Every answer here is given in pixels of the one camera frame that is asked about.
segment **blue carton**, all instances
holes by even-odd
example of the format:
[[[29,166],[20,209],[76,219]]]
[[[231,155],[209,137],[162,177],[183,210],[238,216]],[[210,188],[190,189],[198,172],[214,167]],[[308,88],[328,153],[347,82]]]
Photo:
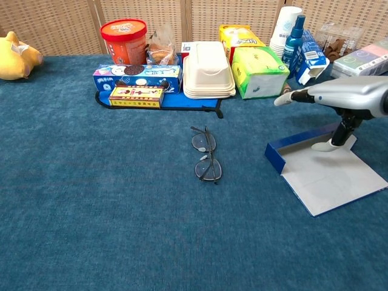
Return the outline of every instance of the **blue carton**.
[[[112,91],[116,85],[161,86],[178,94],[182,84],[179,65],[99,65],[93,73],[97,90]]]
[[[316,43],[311,32],[303,31],[302,46],[297,51],[298,63],[295,78],[300,85],[305,85],[311,78],[318,78],[329,66],[330,61]]]

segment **packaged food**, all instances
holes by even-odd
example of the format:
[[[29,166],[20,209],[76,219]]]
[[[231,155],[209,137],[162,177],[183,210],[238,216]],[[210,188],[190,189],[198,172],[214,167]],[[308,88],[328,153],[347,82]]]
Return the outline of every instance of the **packaged food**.
[[[160,108],[164,88],[160,86],[116,86],[109,96],[111,106]]]
[[[147,45],[148,65],[177,65],[174,34],[171,25],[166,23],[155,30]]]
[[[178,94],[182,83],[179,65],[100,65],[93,73],[98,91],[117,85],[161,86],[164,93]]]
[[[328,22],[315,33],[315,40],[325,56],[333,62],[354,51],[363,33],[361,27]]]

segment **milk carton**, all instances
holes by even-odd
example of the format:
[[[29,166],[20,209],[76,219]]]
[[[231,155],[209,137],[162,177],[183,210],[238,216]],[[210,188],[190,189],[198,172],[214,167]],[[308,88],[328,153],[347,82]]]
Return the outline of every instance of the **milk carton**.
[[[303,31],[302,46],[297,51],[298,63],[295,70],[295,79],[305,85],[310,79],[318,78],[330,64],[319,45],[314,40],[311,32],[307,29]]]

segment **bottle cap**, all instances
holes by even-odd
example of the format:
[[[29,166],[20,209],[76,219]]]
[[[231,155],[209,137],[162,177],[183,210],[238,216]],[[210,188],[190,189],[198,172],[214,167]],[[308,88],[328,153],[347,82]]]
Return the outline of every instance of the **bottle cap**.
[[[302,37],[303,24],[304,24],[305,18],[306,17],[304,15],[298,15],[296,22],[295,22],[295,26],[293,27],[293,29],[291,31],[291,36],[293,38],[301,38]]]

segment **yellow plush toy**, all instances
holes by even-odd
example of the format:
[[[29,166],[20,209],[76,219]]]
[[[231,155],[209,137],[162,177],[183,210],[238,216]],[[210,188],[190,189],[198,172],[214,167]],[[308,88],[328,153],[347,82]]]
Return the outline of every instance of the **yellow plush toy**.
[[[35,48],[19,41],[15,32],[0,38],[0,79],[16,80],[27,78],[43,56]]]

